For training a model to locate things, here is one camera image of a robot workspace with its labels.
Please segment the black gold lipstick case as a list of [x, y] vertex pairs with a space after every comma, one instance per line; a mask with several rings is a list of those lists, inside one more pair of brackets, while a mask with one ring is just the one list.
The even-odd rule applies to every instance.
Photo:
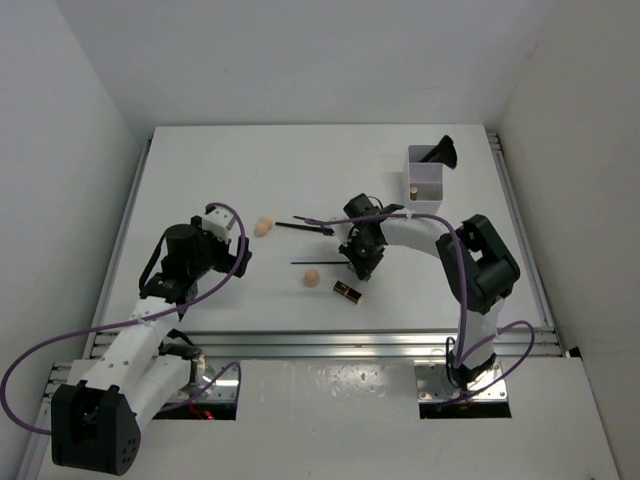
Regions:
[[359, 304], [363, 297], [362, 293], [341, 281], [334, 284], [333, 291], [354, 304]]

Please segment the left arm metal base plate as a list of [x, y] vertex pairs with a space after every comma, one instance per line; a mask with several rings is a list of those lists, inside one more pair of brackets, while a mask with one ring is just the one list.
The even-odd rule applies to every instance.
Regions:
[[195, 385], [176, 391], [161, 410], [169, 411], [196, 403], [237, 403], [242, 374], [241, 363], [237, 360], [206, 367]]

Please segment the black fan makeup brush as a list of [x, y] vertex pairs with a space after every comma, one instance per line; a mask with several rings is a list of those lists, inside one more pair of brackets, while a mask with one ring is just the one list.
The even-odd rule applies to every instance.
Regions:
[[458, 154], [453, 139], [449, 135], [444, 135], [438, 144], [426, 153], [419, 162], [437, 163], [455, 170], [458, 164]]

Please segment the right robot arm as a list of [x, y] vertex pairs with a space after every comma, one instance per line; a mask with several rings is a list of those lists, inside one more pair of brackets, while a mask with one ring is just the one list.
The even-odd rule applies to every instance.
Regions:
[[455, 228], [437, 215], [399, 204], [376, 206], [360, 194], [331, 222], [339, 253], [361, 280], [371, 277], [387, 247], [404, 247], [438, 260], [460, 305], [457, 339], [446, 353], [449, 381], [465, 389], [493, 366], [498, 316], [521, 272], [486, 216], [476, 214]]

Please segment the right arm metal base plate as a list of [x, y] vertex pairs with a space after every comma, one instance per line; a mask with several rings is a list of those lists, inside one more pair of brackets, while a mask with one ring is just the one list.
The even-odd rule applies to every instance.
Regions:
[[[438, 404], [452, 401], [464, 391], [454, 386], [447, 377], [442, 361], [422, 362], [414, 364], [417, 396], [420, 403]], [[500, 362], [481, 373], [475, 380], [467, 384], [467, 393], [475, 395], [466, 402], [498, 403], [508, 400], [506, 381], [502, 378], [503, 369]]]

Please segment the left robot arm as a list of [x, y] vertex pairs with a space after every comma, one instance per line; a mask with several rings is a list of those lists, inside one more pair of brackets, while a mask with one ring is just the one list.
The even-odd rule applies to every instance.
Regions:
[[201, 216], [168, 227], [139, 277], [132, 325], [76, 382], [51, 400], [51, 457], [74, 469], [123, 475], [132, 466], [145, 427], [174, 393], [199, 376], [197, 347], [169, 345], [188, 308], [201, 299], [198, 281], [211, 271], [242, 277], [249, 241], [230, 233], [243, 226], [229, 206], [213, 203]]

